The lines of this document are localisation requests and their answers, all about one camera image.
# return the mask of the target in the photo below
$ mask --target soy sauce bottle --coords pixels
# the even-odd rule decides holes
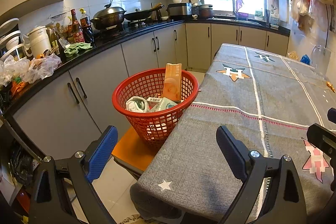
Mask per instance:
[[[86,43],[94,43],[95,39],[93,37],[93,29],[91,27],[90,17],[86,14],[83,8],[80,9],[82,13],[81,17],[81,25],[83,29],[83,36]]]

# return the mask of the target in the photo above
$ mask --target metal bolt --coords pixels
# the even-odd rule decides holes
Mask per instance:
[[[283,159],[284,159],[285,161],[291,161],[291,160],[292,160],[291,156],[289,156],[289,155],[284,155],[284,156],[283,156]]]
[[[50,156],[46,156],[43,159],[44,162],[50,162],[51,161],[51,157]]]
[[[81,158],[82,156],[84,156],[84,153],[82,151],[78,151],[75,153],[76,158]]]
[[[258,158],[260,156],[258,151],[251,151],[251,156],[254,158]]]

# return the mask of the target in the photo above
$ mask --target cable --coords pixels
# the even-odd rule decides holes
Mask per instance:
[[[327,19],[328,19],[327,40],[325,41],[325,48],[327,48],[327,44],[328,44],[328,35],[329,35],[329,14],[328,14],[328,6],[325,5],[325,7],[327,8]]]

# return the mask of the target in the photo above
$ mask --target gray tablecloth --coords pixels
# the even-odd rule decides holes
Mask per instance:
[[[174,208],[220,220],[241,187],[216,143],[226,125],[250,150],[293,158],[308,215],[332,192],[330,158],[306,141],[313,123],[336,131],[327,112],[335,94],[312,67],[279,55],[223,44],[200,87],[161,150],[131,189],[145,217],[178,218]],[[260,212],[264,181],[250,219]]]

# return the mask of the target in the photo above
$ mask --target towel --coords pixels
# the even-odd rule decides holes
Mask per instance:
[[[132,112],[146,113],[149,112],[149,105],[144,98],[133,96],[126,102],[126,109]]]

